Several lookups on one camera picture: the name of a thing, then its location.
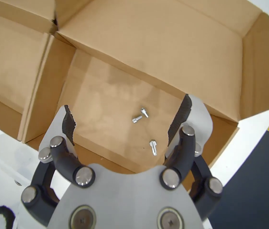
black finger link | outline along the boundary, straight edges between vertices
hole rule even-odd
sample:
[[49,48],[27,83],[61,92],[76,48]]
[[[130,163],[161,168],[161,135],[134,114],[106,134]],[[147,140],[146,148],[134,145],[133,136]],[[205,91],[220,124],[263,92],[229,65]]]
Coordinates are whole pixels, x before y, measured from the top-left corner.
[[53,189],[50,188],[55,166],[53,162],[40,162],[32,178],[31,186],[36,189],[36,196],[30,203],[23,203],[27,211],[39,223],[48,226],[48,223],[59,202]]
[[212,174],[202,156],[194,159],[191,171],[195,181],[192,184],[189,195],[195,204],[201,220],[205,220],[215,209],[222,197],[222,193],[217,194],[210,189],[209,180],[212,178]]
[[78,170],[84,165],[80,163],[80,161],[75,157],[72,153],[69,153],[67,149],[66,140],[63,138],[62,143],[57,147],[51,147],[51,155],[53,158],[53,162],[55,164],[56,170],[68,181],[71,183],[81,187],[87,188],[91,186],[93,181],[95,180],[95,172],[92,170],[93,177],[89,184],[87,185],[78,185],[75,177]]
[[186,178],[191,170],[195,154],[195,136],[189,136],[179,130],[179,144],[175,146],[164,164],[167,168],[174,169],[180,178],[180,183]]

metal pin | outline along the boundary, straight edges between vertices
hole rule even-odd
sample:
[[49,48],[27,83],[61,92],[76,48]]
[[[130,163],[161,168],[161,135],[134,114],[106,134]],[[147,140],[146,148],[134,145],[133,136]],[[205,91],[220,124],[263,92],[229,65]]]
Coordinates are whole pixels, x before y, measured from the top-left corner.
[[136,123],[139,119],[141,119],[142,118],[142,116],[140,115],[140,116],[138,116],[138,117],[136,117],[136,118],[133,118],[132,119],[132,122],[133,123]]
[[148,114],[147,114],[145,108],[141,108],[141,113],[142,113],[143,115],[145,115],[146,118],[148,118]]
[[150,146],[152,147],[153,155],[154,155],[154,156],[157,155],[156,145],[157,145],[157,143],[156,143],[155,140],[151,140],[151,141],[150,141]]

black strap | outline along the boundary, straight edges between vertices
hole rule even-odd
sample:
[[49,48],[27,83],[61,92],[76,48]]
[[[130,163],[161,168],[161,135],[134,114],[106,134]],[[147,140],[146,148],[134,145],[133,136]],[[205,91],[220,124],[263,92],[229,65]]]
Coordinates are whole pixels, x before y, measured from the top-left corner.
[[13,211],[6,206],[0,206],[0,215],[3,215],[5,218],[6,229],[12,229],[13,222],[16,218]]

screw head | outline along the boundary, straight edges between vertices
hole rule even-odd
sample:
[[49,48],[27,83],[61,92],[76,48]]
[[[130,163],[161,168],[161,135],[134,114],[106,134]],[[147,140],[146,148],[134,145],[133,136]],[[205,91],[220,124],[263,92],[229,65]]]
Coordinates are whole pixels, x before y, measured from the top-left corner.
[[210,178],[209,188],[216,194],[221,194],[223,192],[223,185],[221,181],[215,177]]
[[159,229],[181,229],[183,220],[177,210],[171,207],[164,208],[158,214],[157,224]]
[[28,186],[21,194],[21,200],[23,203],[30,203],[36,197],[37,191],[33,186]]
[[93,171],[89,167],[82,167],[76,173],[75,181],[78,185],[84,186],[91,182]]
[[139,119],[141,119],[142,118],[142,116],[141,115],[139,115],[138,117],[136,117],[136,118],[133,118],[132,119],[132,122],[133,123],[136,123]]
[[166,169],[162,173],[162,179],[165,185],[172,189],[175,189],[180,183],[179,175],[173,169]]
[[93,229],[95,224],[95,211],[87,205],[76,208],[70,216],[71,229]]
[[49,147],[45,147],[40,150],[38,158],[41,162],[46,161],[51,156],[51,149]]
[[184,125],[182,127],[182,132],[188,136],[193,136],[195,135],[194,129],[190,125]]
[[49,142],[49,145],[51,146],[51,148],[55,148],[57,146],[59,146],[63,141],[63,138],[61,136],[55,136],[51,139],[51,141]]

silver screw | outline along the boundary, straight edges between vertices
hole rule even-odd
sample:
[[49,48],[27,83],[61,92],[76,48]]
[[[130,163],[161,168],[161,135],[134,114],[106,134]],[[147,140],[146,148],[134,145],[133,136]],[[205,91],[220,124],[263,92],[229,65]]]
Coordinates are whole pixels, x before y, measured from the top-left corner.
[[55,136],[53,137],[50,142],[49,145],[51,146],[51,148],[55,148],[57,146],[59,146],[63,141],[63,138],[61,136]]
[[148,118],[148,114],[147,114],[145,108],[141,108],[141,113],[142,113],[143,115],[145,115],[146,118]]
[[190,125],[184,125],[182,127],[182,132],[188,136],[193,136],[195,135],[194,129]]
[[153,150],[153,155],[156,156],[157,155],[157,149],[156,149],[156,141],[155,140],[151,140],[150,141],[150,146],[152,147],[152,150]]
[[173,189],[175,189],[180,183],[179,175],[173,169],[166,169],[162,173],[162,179],[166,186]]
[[139,119],[141,119],[142,118],[142,116],[140,115],[140,116],[138,116],[138,117],[136,117],[136,118],[133,118],[132,119],[132,122],[133,123],[136,123]]
[[82,167],[76,173],[75,181],[78,185],[84,186],[92,180],[93,172],[89,167]]
[[28,186],[24,189],[21,195],[21,199],[23,203],[30,203],[36,197],[37,191],[35,187]]
[[70,217],[71,229],[93,229],[96,224],[95,211],[87,205],[80,206],[74,210]]
[[40,150],[38,158],[41,162],[45,162],[50,157],[51,157],[51,149],[49,147],[45,147]]
[[201,146],[198,143],[195,143],[195,157],[198,157],[201,155]]
[[221,194],[223,192],[223,185],[221,181],[215,177],[209,180],[209,187],[216,194]]
[[159,229],[182,229],[183,220],[177,210],[171,207],[164,208],[158,214],[157,224]]

